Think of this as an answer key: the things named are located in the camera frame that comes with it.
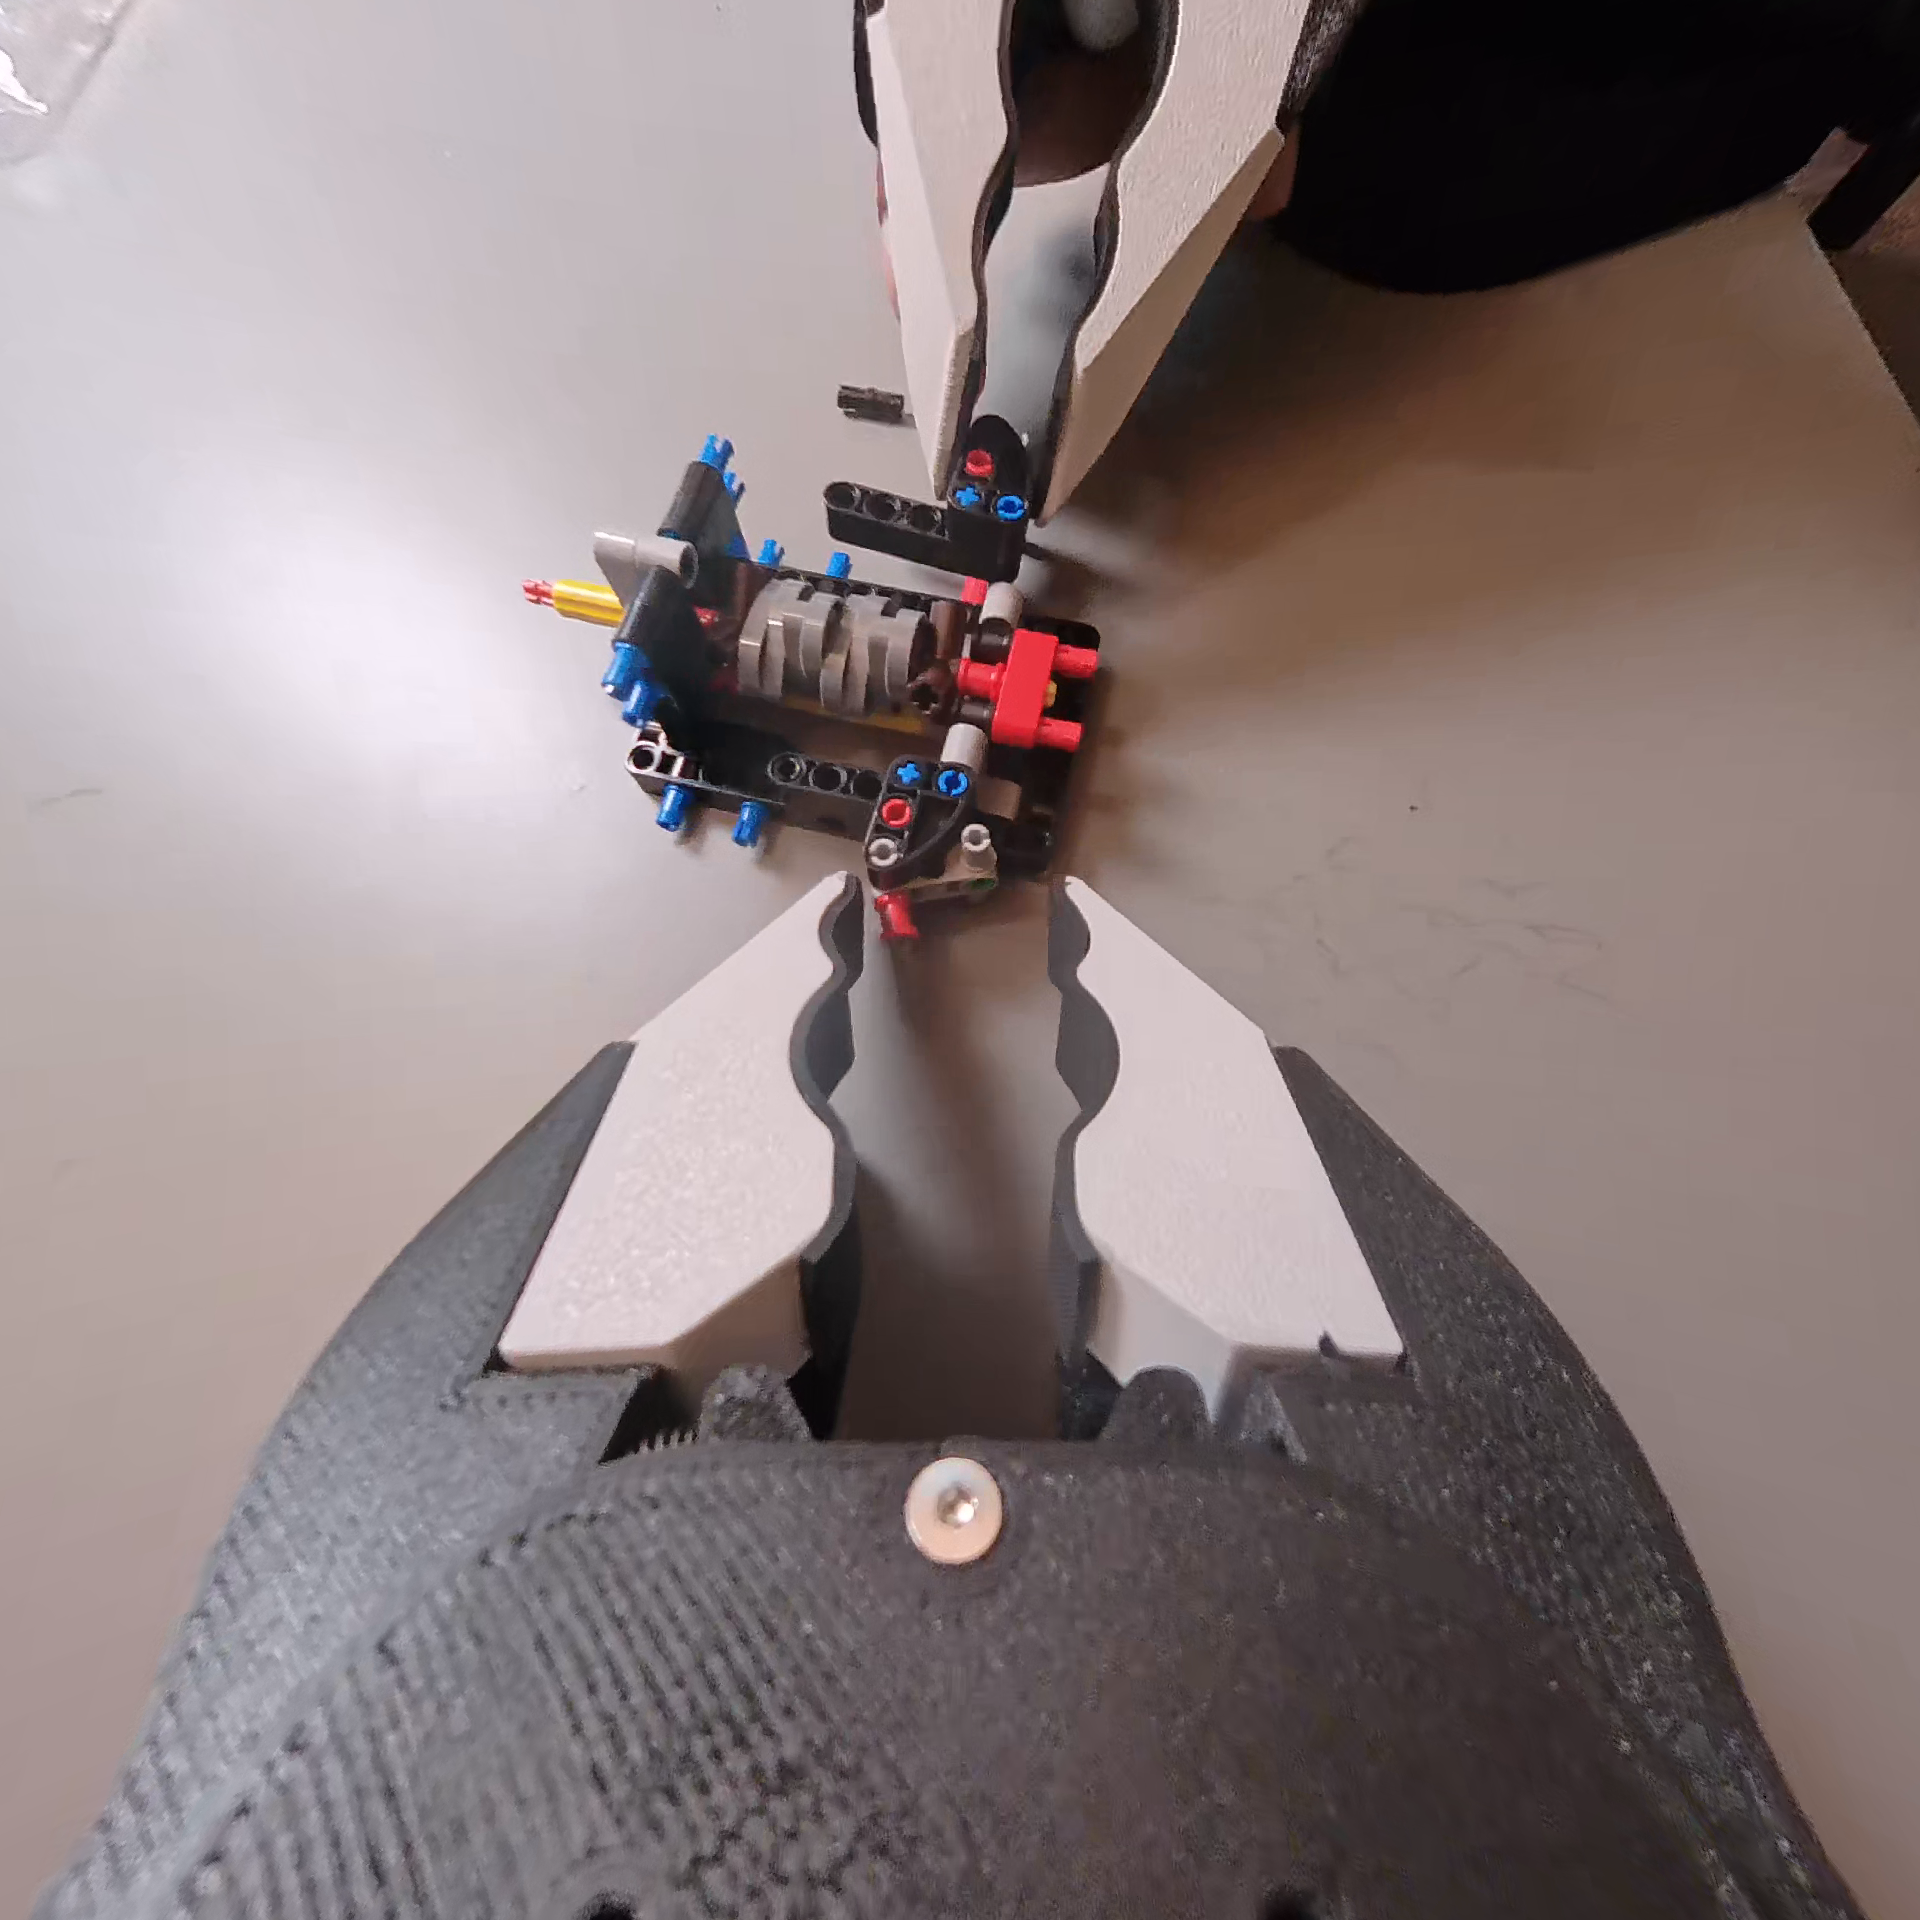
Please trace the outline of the person's right hand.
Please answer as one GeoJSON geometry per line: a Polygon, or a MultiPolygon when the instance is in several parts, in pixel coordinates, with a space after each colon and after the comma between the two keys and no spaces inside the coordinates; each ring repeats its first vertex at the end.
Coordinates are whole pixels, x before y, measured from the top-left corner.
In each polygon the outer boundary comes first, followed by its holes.
{"type": "Polygon", "coordinates": [[[1104,168],[1154,78],[1144,36],[1107,50],[1067,45],[1014,85],[1014,186],[1052,186],[1104,168]]]}

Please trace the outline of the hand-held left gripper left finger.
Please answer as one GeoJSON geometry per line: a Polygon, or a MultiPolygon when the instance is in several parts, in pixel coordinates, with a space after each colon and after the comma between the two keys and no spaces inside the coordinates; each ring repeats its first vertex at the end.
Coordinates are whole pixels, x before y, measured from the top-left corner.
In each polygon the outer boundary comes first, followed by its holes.
{"type": "Polygon", "coordinates": [[[641,1027],[499,1339],[516,1374],[731,1366],[834,1403],[858,1320],[853,1066],[864,898],[830,874],[641,1027]]]}

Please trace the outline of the lego chassis assembly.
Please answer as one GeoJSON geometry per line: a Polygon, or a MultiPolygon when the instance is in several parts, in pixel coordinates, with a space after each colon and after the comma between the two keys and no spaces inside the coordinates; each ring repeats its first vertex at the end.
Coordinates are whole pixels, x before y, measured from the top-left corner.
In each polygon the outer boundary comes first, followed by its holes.
{"type": "Polygon", "coordinates": [[[596,535],[600,581],[523,581],[604,634],[600,687],[656,824],[849,840],[880,935],[1049,874],[1097,704],[1099,636],[984,583],[840,546],[749,546],[730,438],[708,437],[652,535],[596,535]]]}

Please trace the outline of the black lego beam subassembly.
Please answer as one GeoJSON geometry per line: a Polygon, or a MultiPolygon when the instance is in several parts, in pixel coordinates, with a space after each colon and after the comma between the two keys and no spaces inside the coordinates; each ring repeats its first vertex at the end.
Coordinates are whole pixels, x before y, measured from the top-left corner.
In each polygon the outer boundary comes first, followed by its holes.
{"type": "Polygon", "coordinates": [[[1028,454],[998,416],[978,416],[940,500],[914,500],[858,483],[824,488],[828,535],[841,546],[907,559],[987,586],[1013,583],[1025,563],[1028,454]]]}

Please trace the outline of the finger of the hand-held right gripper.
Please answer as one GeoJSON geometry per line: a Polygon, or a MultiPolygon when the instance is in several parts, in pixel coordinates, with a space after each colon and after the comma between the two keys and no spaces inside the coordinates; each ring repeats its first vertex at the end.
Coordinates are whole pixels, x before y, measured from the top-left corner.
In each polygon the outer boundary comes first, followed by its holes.
{"type": "Polygon", "coordinates": [[[987,258],[1017,156],[1019,3],[853,7],[856,98],[878,156],[906,398],[947,493],[987,372],[987,258]]]}
{"type": "Polygon", "coordinates": [[[1307,5],[1180,3],[1096,215],[1096,285],[1048,414],[1041,516],[1064,512],[1141,396],[1261,180],[1307,5]]]}

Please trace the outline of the crumpled clear plastic bag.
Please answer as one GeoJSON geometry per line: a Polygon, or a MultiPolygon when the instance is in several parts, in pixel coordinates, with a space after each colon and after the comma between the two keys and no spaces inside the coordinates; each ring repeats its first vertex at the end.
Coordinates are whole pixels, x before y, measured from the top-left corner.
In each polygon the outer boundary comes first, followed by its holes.
{"type": "Polygon", "coordinates": [[[128,3],[3,3],[3,166],[46,148],[126,11],[128,3]]]}

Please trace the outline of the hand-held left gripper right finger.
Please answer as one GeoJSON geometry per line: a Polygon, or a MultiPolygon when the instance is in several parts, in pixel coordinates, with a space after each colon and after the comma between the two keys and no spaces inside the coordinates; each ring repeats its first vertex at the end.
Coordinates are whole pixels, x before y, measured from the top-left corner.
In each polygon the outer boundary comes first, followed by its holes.
{"type": "Polygon", "coordinates": [[[1261,1027],[1080,877],[1052,891],[1048,975],[1064,1391],[1173,1372],[1219,1422],[1265,1374],[1396,1374],[1406,1338],[1261,1027]]]}

